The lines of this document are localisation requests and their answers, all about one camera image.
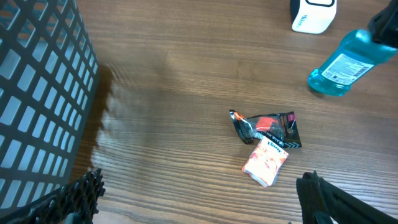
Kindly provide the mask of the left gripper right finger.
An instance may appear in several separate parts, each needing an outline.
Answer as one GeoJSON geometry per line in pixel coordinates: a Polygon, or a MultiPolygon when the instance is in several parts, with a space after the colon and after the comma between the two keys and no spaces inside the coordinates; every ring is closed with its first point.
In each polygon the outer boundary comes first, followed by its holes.
{"type": "Polygon", "coordinates": [[[304,224],[397,224],[397,219],[306,172],[296,180],[304,224]]]}

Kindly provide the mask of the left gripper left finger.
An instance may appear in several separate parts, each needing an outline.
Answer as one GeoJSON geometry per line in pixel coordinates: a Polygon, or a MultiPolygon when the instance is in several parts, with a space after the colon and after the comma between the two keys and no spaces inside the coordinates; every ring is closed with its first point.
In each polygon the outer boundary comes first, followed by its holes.
{"type": "Polygon", "coordinates": [[[85,173],[74,182],[1,218],[1,223],[92,223],[98,198],[106,191],[101,169],[85,173]]]}

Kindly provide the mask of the blue mouthwash bottle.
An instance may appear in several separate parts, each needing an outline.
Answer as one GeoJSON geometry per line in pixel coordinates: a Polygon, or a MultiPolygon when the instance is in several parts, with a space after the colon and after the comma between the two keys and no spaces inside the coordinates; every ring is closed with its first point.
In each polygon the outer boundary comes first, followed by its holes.
{"type": "Polygon", "coordinates": [[[353,83],[396,53],[394,47],[373,42],[368,30],[353,30],[324,64],[309,75],[308,85],[324,95],[343,96],[353,83]]]}

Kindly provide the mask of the black red snack packet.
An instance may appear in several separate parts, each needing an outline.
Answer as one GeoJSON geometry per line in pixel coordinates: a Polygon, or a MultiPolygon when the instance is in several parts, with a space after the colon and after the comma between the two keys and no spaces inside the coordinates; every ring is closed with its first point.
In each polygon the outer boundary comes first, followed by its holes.
{"type": "Polygon", "coordinates": [[[293,111],[245,118],[236,110],[230,110],[229,115],[238,136],[245,144],[251,144],[255,139],[266,137],[281,148],[302,147],[293,111]]]}

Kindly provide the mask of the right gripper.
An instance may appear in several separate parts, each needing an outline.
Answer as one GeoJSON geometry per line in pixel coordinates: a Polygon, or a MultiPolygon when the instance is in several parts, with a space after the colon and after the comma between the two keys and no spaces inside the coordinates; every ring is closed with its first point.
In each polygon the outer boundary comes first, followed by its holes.
{"type": "Polygon", "coordinates": [[[397,0],[376,14],[368,24],[372,41],[397,48],[397,0]]]}

